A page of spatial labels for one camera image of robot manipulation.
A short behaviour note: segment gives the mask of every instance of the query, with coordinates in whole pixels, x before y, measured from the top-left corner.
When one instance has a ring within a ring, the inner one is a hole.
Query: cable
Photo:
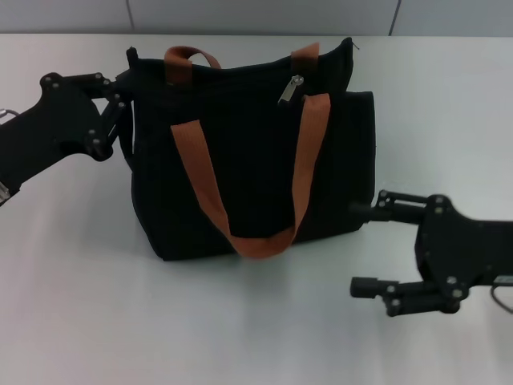
[[[507,311],[509,314],[513,314],[513,308],[507,306],[502,302],[500,299],[497,298],[497,295],[495,295],[495,290],[500,287],[500,285],[493,285],[490,289],[490,295],[491,298],[494,300],[494,302],[502,307],[505,311]]]
[[[7,108],[0,108],[0,118],[3,118],[4,116],[11,114],[14,116],[19,116],[19,114],[15,110],[9,110]]]

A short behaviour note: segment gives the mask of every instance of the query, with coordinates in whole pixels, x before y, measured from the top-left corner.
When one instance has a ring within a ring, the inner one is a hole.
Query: bolt
[[[461,298],[463,296],[463,292],[460,289],[452,290],[452,296],[454,298]]]

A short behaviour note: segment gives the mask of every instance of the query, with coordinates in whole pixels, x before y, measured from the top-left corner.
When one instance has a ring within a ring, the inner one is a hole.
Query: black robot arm
[[[353,205],[366,221],[418,226],[415,256],[422,282],[353,278],[355,298],[381,296],[389,316],[455,313],[472,286],[513,286],[513,222],[475,221],[458,213],[443,195],[416,197],[381,191],[375,207]]]
[[[108,159],[117,137],[116,123],[130,108],[129,99],[100,73],[69,77],[52,73],[40,84],[38,103],[0,125],[0,205],[22,183],[68,155]],[[101,115],[92,102],[98,98],[109,101]]]

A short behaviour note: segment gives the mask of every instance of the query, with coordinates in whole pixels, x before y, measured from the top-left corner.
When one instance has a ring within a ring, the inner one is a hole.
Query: metal zipper pull
[[[296,88],[302,85],[304,81],[305,79],[300,75],[293,76],[287,84],[287,87],[285,87],[285,89],[283,90],[283,93],[281,94],[281,97],[278,100],[278,104],[281,104],[282,100],[286,103],[289,103],[294,95]]]

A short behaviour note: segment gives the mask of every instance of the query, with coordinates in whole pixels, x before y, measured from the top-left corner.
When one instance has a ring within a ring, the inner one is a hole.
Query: orange handle
[[[305,48],[294,51],[290,55],[292,69],[297,74],[303,72],[314,72],[317,70],[319,61],[319,43],[310,44]]]
[[[207,59],[210,67],[221,68],[216,58],[205,51],[186,46],[171,47],[164,56],[168,83],[188,84],[192,82],[192,62],[189,58],[195,54],[202,54]]]
[[[330,108],[328,94],[305,97],[293,175],[294,225],[268,238],[242,238],[231,234],[200,121],[171,127],[201,209],[240,255],[267,258],[283,252],[292,244],[308,208],[313,171],[328,126]]]

